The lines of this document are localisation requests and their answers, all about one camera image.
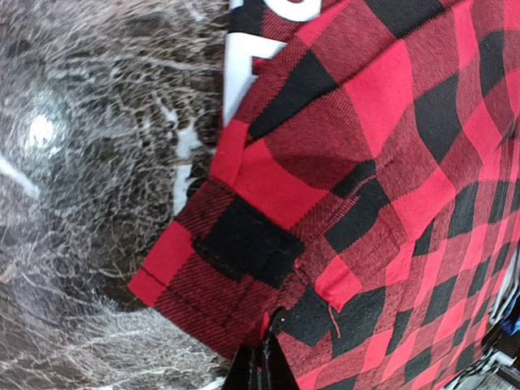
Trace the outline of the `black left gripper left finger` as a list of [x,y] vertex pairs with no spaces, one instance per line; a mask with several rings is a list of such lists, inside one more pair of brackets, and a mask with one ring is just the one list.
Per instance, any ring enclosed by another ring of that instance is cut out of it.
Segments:
[[258,351],[241,347],[232,363],[232,389],[258,389]]

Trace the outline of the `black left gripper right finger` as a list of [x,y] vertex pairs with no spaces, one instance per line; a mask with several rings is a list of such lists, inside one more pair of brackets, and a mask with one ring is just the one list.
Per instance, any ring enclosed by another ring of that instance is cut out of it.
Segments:
[[286,316],[286,310],[277,310],[262,339],[262,389],[300,389],[277,338]]

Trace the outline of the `red black plaid shirt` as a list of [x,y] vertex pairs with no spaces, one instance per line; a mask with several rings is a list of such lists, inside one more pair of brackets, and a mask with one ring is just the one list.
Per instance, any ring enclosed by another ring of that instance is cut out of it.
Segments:
[[129,284],[300,389],[440,389],[519,244],[516,1],[234,1],[205,183]]

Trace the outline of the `folded blue plaid shirt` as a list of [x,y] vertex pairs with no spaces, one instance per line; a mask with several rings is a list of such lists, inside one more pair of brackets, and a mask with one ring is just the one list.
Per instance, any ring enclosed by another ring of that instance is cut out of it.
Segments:
[[519,314],[514,314],[511,312],[507,317],[504,318],[501,327],[503,331],[509,336],[513,336],[518,333],[520,330]]

